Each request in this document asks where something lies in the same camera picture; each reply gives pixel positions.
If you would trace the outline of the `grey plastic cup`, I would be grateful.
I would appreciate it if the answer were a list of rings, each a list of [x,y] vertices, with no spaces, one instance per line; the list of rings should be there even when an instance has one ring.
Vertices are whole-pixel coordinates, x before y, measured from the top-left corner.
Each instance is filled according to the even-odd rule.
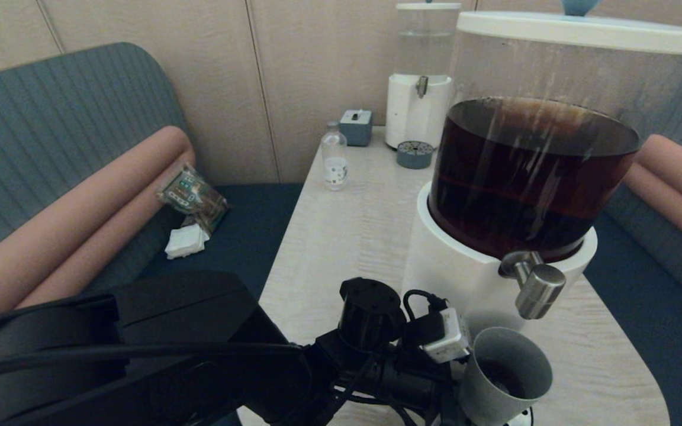
[[[474,337],[458,404],[474,426],[506,426],[552,384],[551,362],[536,343],[507,327],[488,327]]]

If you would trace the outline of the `large steel dispenser tap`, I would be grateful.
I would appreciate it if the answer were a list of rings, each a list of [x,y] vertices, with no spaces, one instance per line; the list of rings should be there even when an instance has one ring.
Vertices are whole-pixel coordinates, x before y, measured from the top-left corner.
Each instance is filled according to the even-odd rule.
[[[500,273],[515,279],[519,296],[515,307],[520,318],[543,318],[565,288],[567,278],[550,264],[544,262],[538,251],[514,251],[501,259]]]

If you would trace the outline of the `large perforated steel drip tray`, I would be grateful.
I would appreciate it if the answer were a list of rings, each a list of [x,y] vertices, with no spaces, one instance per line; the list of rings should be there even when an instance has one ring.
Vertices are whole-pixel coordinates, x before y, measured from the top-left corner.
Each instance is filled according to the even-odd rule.
[[[528,407],[528,409],[523,410],[519,415],[504,423],[503,426],[534,426],[533,408]]]

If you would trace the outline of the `large dispenser with brown tea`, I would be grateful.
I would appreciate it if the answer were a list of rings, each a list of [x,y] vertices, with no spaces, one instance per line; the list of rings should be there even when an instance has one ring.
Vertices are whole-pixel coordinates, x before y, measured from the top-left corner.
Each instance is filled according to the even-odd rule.
[[[597,249],[593,224],[682,83],[682,56],[459,33],[455,96],[432,181],[417,198],[403,289],[448,300],[470,330],[519,330],[519,284],[538,251],[567,283]]]

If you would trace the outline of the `dark blue bench seat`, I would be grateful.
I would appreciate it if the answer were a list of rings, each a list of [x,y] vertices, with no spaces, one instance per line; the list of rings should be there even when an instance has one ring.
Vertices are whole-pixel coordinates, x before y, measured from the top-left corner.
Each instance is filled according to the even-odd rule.
[[[608,215],[587,280],[652,373],[671,426],[682,426],[682,285]]]
[[[238,275],[260,299],[303,184],[253,184],[217,187],[230,205],[205,249],[185,258],[155,254],[139,278],[186,270],[222,270]]]

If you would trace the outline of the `small grey drip tray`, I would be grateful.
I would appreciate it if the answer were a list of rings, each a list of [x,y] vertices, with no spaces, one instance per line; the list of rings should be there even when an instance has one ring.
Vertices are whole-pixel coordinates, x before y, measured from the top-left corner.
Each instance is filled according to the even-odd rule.
[[[396,163],[401,167],[420,170],[430,166],[435,148],[429,143],[409,140],[398,144]]]

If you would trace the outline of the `clear plastic bottle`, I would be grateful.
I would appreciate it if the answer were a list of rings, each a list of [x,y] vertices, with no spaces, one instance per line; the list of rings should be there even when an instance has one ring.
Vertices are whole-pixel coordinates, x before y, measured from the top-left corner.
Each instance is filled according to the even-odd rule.
[[[342,191],[348,183],[347,147],[348,140],[341,133],[339,123],[329,122],[327,132],[320,140],[320,154],[324,167],[324,183],[330,191]]]

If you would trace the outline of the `grey tissue box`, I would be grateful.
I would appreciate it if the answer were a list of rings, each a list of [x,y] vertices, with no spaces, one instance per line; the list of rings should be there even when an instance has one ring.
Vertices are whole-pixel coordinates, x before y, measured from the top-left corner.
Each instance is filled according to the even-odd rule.
[[[348,109],[339,121],[339,131],[350,147],[367,147],[372,138],[373,112],[366,109]]]

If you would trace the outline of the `small dispenser with clear water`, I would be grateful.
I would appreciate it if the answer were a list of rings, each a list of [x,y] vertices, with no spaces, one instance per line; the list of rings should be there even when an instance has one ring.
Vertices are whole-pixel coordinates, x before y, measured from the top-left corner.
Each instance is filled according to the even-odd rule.
[[[452,52],[460,10],[397,10],[396,50],[388,79],[386,143],[416,140],[439,147],[453,92]],[[427,94],[417,96],[419,76]]]

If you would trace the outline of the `white folded napkins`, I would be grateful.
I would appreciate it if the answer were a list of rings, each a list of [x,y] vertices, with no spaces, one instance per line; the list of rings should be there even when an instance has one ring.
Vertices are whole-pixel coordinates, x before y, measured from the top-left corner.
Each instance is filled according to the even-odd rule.
[[[165,254],[168,260],[184,258],[205,249],[210,235],[199,224],[192,224],[171,230]]]

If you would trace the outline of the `green printed snack packet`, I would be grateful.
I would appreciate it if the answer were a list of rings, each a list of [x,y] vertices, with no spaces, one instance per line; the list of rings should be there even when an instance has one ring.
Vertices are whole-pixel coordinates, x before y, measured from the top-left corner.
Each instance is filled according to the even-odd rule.
[[[177,164],[157,187],[157,199],[186,216],[185,224],[198,224],[209,237],[230,210],[217,192],[190,163]]]

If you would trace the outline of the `small white dispenser lid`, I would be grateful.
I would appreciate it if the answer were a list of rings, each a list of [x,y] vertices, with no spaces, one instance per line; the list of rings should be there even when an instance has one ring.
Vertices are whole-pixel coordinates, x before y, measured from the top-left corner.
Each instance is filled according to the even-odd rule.
[[[460,2],[403,2],[396,5],[397,10],[415,11],[460,10],[461,8]]]

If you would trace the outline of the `large white dispenser lid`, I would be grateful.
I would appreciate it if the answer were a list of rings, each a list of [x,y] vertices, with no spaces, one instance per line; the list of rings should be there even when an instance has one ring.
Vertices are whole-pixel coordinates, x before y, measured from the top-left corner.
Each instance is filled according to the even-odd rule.
[[[458,16],[463,33],[632,52],[682,56],[682,27],[592,15],[527,11],[467,11]]]

